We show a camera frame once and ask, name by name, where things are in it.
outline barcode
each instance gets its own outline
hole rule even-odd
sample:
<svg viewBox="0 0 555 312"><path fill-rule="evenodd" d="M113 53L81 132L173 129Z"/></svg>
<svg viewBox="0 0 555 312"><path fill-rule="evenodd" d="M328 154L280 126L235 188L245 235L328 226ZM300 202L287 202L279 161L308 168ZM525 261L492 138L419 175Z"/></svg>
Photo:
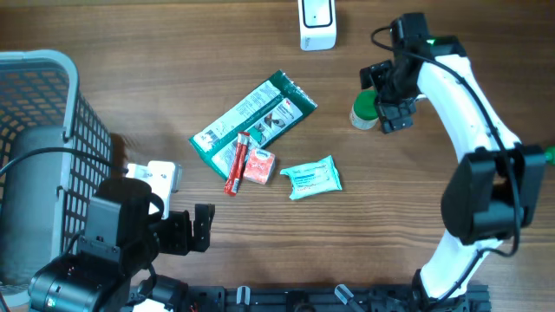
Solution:
<svg viewBox="0 0 555 312"><path fill-rule="evenodd" d="M237 193L238 188L239 188L239 179L235 178L235 180L233 180L232 192Z"/></svg>

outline small box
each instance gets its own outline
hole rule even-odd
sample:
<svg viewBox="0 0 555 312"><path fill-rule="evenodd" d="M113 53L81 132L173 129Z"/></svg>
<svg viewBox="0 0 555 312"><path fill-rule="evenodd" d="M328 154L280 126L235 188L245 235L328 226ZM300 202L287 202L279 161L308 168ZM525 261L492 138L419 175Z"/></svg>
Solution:
<svg viewBox="0 0 555 312"><path fill-rule="evenodd" d="M259 148L253 148L249 152L249 160L246 162L243 179L266 184L276 164L276 155Z"/></svg>

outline wooden surface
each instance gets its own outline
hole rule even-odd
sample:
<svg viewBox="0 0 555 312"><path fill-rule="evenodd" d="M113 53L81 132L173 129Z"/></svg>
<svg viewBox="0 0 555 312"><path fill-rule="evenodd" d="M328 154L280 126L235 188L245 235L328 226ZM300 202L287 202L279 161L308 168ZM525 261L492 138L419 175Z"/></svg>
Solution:
<svg viewBox="0 0 555 312"><path fill-rule="evenodd" d="M130 160L183 165L172 209L216 205L208 252L160 255L159 274L227 287L409 283L443 234L439 202L456 158L427 102L399 133L350 125L358 70L391 56L371 45L370 31L403 12L426 12L435 34L459 36L502 120L524 142L548 146L555 144L553 6L338 1L336 10L337 45L323 52L299 49L293 1L4 9L0 49L68 54L82 92L124 138ZM230 198L187 139L280 68L319 107L269 147L277 171L331 154L343 191L293 202L289 180L275 175L267 186L245 182ZM555 307L554 192L548 168L520 253L490 256L473 279L490 285L495 311Z"/></svg>

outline green object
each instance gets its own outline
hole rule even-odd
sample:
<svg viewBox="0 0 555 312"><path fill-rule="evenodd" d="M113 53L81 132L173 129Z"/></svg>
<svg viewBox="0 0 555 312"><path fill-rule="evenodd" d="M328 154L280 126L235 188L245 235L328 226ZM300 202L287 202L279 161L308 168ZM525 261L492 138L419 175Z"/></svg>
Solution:
<svg viewBox="0 0 555 312"><path fill-rule="evenodd" d="M374 120L378 118L378 113L375 111L374 99L376 91L366 90L362 91L355 100L353 111L356 116L362 120Z"/></svg>
<svg viewBox="0 0 555 312"><path fill-rule="evenodd" d="M317 104L278 70L189 141L202 160L227 179L235 159L239 132L251 135L249 150L265 148L316 108Z"/></svg>
<svg viewBox="0 0 555 312"><path fill-rule="evenodd" d="M293 192L289 198L292 200L321 192L342 190L339 172L333 164L331 155L315 163L283 169L279 174L291 179Z"/></svg>
<svg viewBox="0 0 555 312"><path fill-rule="evenodd" d="M547 147L547 150L545 150L545 160L549 165L555 166L555 146Z"/></svg>

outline gray basket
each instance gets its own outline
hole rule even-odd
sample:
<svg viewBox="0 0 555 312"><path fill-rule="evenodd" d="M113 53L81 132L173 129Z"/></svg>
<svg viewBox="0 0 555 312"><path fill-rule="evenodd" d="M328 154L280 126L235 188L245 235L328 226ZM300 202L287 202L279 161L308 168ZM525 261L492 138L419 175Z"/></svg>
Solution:
<svg viewBox="0 0 555 312"><path fill-rule="evenodd" d="M50 146L112 159L109 132L81 95L66 55L0 53L0 166ZM30 278L84 229L89 198L109 174L94 161L45 153L0 177L0 291L10 306L29 300Z"/></svg>

